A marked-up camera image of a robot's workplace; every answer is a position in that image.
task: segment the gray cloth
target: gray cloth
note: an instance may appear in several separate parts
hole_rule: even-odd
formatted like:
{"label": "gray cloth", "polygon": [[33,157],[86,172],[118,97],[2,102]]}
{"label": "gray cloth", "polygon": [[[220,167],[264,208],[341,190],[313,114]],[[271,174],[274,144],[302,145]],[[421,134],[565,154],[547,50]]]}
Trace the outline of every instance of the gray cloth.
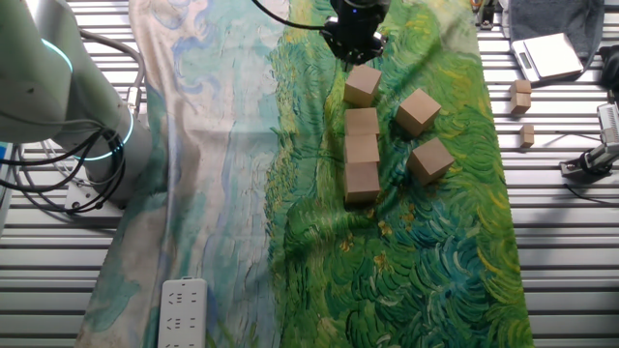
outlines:
{"label": "gray cloth", "polygon": [[585,69],[602,39],[604,0],[510,0],[512,42],[566,33]]}

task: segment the wooden block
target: wooden block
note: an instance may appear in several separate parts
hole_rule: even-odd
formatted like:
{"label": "wooden block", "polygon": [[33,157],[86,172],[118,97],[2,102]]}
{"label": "wooden block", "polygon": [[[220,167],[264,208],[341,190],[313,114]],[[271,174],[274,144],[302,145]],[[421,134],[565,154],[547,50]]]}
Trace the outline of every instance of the wooden block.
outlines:
{"label": "wooden block", "polygon": [[531,82],[528,80],[516,80],[510,87],[510,93],[525,93],[531,94],[533,90],[531,89]]}
{"label": "wooden block", "polygon": [[344,118],[346,135],[378,135],[380,133],[378,129],[378,115],[373,107],[348,109]]}
{"label": "wooden block", "polygon": [[376,135],[347,135],[344,138],[344,161],[346,163],[380,162]]}
{"label": "wooden block", "polygon": [[344,101],[357,107],[369,107],[378,92],[381,75],[381,71],[366,65],[354,67],[346,80]]}
{"label": "wooden block", "polygon": [[418,136],[434,123],[440,110],[438,102],[418,89],[399,106],[396,121],[413,136]]}
{"label": "wooden block", "polygon": [[376,162],[347,163],[344,168],[346,203],[369,203],[380,192],[378,164]]}
{"label": "wooden block", "polygon": [[442,177],[454,163],[454,158],[438,138],[433,138],[413,150],[406,166],[422,185]]}
{"label": "wooden block", "polygon": [[520,147],[530,148],[535,143],[533,125],[524,125],[520,129]]}
{"label": "wooden block", "polygon": [[520,129],[520,134],[534,134],[534,133],[535,133],[535,129],[533,128],[533,125],[524,125]]}
{"label": "wooden block", "polygon": [[512,96],[510,108],[513,114],[523,114],[531,107],[531,95],[526,93],[516,93]]}

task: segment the power outlet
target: power outlet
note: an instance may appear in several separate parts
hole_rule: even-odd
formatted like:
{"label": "power outlet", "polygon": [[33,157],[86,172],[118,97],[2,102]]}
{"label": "power outlet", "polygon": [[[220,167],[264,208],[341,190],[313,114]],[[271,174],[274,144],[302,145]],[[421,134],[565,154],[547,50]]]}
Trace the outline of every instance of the power outlet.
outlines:
{"label": "power outlet", "polygon": [[206,281],[184,277],[162,288],[159,348],[204,348]]}

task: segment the cable bundle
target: cable bundle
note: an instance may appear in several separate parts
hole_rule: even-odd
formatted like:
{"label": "cable bundle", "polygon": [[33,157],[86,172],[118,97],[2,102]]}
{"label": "cable bundle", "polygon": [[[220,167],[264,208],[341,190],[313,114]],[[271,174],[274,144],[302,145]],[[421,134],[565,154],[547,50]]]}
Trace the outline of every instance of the cable bundle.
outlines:
{"label": "cable bundle", "polygon": [[[102,183],[95,183],[95,185],[105,185],[105,187],[103,188],[103,190],[101,191],[101,193],[99,195],[97,195],[95,198],[93,198],[91,201],[89,201],[88,203],[80,206],[80,207],[75,207],[75,208],[71,208],[71,209],[67,209],[65,207],[59,206],[56,203],[54,203],[53,201],[51,201],[48,197],[46,197],[44,194],[46,192],[50,192],[52,190],[55,189],[59,189],[62,186],[64,186],[65,184],[67,184],[69,181],[73,180],[75,178],[75,176],[77,175],[77,173],[79,172],[79,170],[81,169],[82,165],[84,164],[84,162],[86,161],[86,158],[88,157],[88,153],[92,150],[92,148],[95,146],[96,142],[103,137],[106,141],[107,144],[109,145],[109,149],[110,152],[112,153],[111,155],[111,161],[112,161],[112,166],[111,166],[111,175],[110,177],[105,180]],[[77,166],[74,168],[74,170],[71,172],[71,174],[67,175],[67,177],[62,180],[61,182],[45,187],[45,188],[38,188],[35,186],[30,173],[28,172],[28,168],[29,167],[33,167],[33,166],[39,166],[39,165],[46,165],[46,164],[55,164],[59,161],[65,160],[67,158],[69,158],[70,156],[74,156],[75,154],[77,154],[79,151],[81,151],[82,149],[84,149],[83,154],[81,154],[81,157],[79,159],[79,161],[77,162]],[[15,190],[19,190],[23,193],[23,195],[33,204],[35,205],[37,208],[41,209],[41,210],[45,210],[48,212],[55,212],[55,213],[66,213],[66,214],[80,214],[80,213],[87,213],[90,211],[93,211],[95,209],[100,209],[103,206],[103,203],[105,203],[110,197],[111,195],[118,189],[118,187],[120,186],[120,183],[125,175],[125,156],[123,153],[123,144],[122,141],[120,139],[120,136],[118,135],[118,133],[116,133],[114,130],[106,130],[101,128],[100,130],[94,132],[91,136],[89,136],[86,140],[84,140],[81,144],[77,145],[73,150],[69,151],[68,153],[66,153],[65,155],[62,156],[58,156],[56,158],[53,159],[44,159],[44,160],[23,160],[23,158],[21,157],[21,153],[20,153],[21,147],[20,146],[15,146],[11,155],[11,159],[0,159],[0,163],[1,164],[6,164],[6,165],[10,165],[12,167],[12,171],[15,177],[15,181],[16,184],[11,184],[9,182],[0,180],[0,185],[4,186],[8,189],[15,189]],[[26,178],[26,181],[28,182],[27,185],[24,185],[21,181],[21,178],[19,177],[19,173],[17,171],[18,167],[22,167],[24,169],[22,169],[22,172]],[[31,195],[30,193],[36,193],[40,196],[40,198],[45,201],[47,204],[49,204],[49,206],[45,206],[40,204],[39,202],[37,202]]]}

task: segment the metal slatted table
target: metal slatted table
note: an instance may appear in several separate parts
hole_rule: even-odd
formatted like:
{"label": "metal slatted table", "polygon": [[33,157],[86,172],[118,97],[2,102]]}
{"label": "metal slatted table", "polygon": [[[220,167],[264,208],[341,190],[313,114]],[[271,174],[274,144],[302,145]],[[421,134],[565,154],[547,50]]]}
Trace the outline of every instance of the metal slatted table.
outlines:
{"label": "metal slatted table", "polygon": [[[70,1],[83,28],[136,47],[128,1]],[[500,14],[496,15],[500,23]],[[531,109],[510,115],[510,84],[517,63],[500,27],[478,35],[512,204],[522,277],[537,347],[619,347],[619,174],[577,186],[600,205],[562,187],[558,162],[599,144],[596,86],[602,61],[577,82],[535,89]],[[607,3],[602,45],[619,44],[619,11]],[[86,42],[104,75],[125,96],[137,71],[128,56]],[[142,101],[146,112],[146,100]],[[535,125],[535,145],[518,148],[522,123]],[[33,145],[29,158],[42,158]],[[33,173],[55,183],[52,166]],[[67,191],[53,192],[64,203]],[[66,223],[35,209],[14,192],[0,238],[0,347],[72,347],[117,217]]]}

